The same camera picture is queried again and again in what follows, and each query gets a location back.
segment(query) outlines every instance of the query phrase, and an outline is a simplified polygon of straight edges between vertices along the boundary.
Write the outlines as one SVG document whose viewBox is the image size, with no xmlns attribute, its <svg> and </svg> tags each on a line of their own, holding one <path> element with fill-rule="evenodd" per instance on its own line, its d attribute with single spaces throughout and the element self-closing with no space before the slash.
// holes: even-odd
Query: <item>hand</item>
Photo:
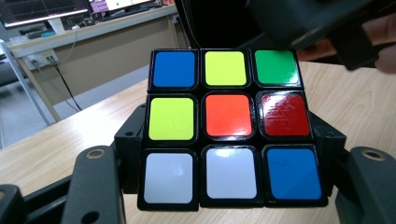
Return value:
<svg viewBox="0 0 396 224">
<path fill-rule="evenodd" d="M 396 42 L 396 13 L 367 21 L 362 27 L 373 45 Z M 312 61 L 335 53 L 330 40 L 321 39 L 306 49 L 298 50 L 297 57 L 300 61 Z M 396 74 L 396 45 L 382 49 L 378 56 L 375 67 L 384 73 Z"/>
</svg>

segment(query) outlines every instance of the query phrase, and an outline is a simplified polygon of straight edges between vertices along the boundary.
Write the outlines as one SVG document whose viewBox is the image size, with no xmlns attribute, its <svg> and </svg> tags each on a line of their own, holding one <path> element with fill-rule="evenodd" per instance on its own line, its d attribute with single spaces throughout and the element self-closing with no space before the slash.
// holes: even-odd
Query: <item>table surface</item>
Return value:
<svg viewBox="0 0 396 224">
<path fill-rule="evenodd" d="M 309 109 L 347 136 L 346 149 L 374 147 L 396 157 L 396 76 L 361 68 L 300 63 Z M 26 195 L 71 175 L 78 153 L 110 145 L 134 109 L 145 103 L 147 81 L 0 150 L 0 184 Z M 338 223 L 335 191 L 323 208 L 204 209 L 142 212 L 124 195 L 128 223 Z"/>
</svg>

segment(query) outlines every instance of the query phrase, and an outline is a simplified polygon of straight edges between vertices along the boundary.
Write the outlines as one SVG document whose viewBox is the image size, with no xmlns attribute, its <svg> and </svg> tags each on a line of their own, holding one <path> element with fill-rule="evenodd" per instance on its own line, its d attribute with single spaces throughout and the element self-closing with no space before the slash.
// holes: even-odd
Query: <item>cube face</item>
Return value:
<svg viewBox="0 0 396 224">
<path fill-rule="evenodd" d="M 151 140 L 191 140 L 194 136 L 191 98 L 154 98 L 150 102 L 148 137 Z"/>
<path fill-rule="evenodd" d="M 250 136 L 251 102 L 243 94 L 209 94 L 205 98 L 205 130 L 211 137 Z"/>
<path fill-rule="evenodd" d="M 192 200 L 192 157 L 180 153 L 152 153 L 147 157 L 145 201 L 189 203 Z"/>
<path fill-rule="evenodd" d="M 155 55 L 153 84 L 163 88 L 188 88 L 195 84 L 195 54 L 166 51 Z"/>
<path fill-rule="evenodd" d="M 206 152 L 207 195 L 212 199 L 257 196 L 253 153 L 248 148 L 209 148 Z"/>
<path fill-rule="evenodd" d="M 294 51 L 156 49 L 151 60 L 140 209 L 325 205 Z"/>
</svg>

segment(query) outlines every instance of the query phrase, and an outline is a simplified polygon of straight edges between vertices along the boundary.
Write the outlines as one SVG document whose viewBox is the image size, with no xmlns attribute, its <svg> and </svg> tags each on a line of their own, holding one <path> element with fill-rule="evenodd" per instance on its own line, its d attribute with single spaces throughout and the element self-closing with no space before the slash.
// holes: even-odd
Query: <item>black mechanical clamp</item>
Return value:
<svg viewBox="0 0 396 224">
<path fill-rule="evenodd" d="M 72 175 L 25 197 L 17 186 L 0 186 L 0 224 L 125 223 L 122 193 L 137 193 L 145 120 L 139 106 L 110 147 L 90 147 Z M 318 159 L 328 196 L 339 191 L 341 223 L 396 223 L 396 161 L 369 147 L 344 149 L 347 137 L 311 113 Z"/>
</svg>

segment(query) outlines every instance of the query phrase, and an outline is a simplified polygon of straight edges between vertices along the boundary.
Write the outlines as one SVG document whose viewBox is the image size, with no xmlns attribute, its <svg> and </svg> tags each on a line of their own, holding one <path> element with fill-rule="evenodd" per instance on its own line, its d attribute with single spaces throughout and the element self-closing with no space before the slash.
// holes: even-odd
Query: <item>computer monitor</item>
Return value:
<svg viewBox="0 0 396 224">
<path fill-rule="evenodd" d="M 124 9 L 128 11 L 132 7 L 155 2 L 155 0 L 88 0 L 91 13 L 103 13 Z"/>
<path fill-rule="evenodd" d="M 0 0 L 0 21 L 6 29 L 86 11 L 84 0 Z"/>
</svg>

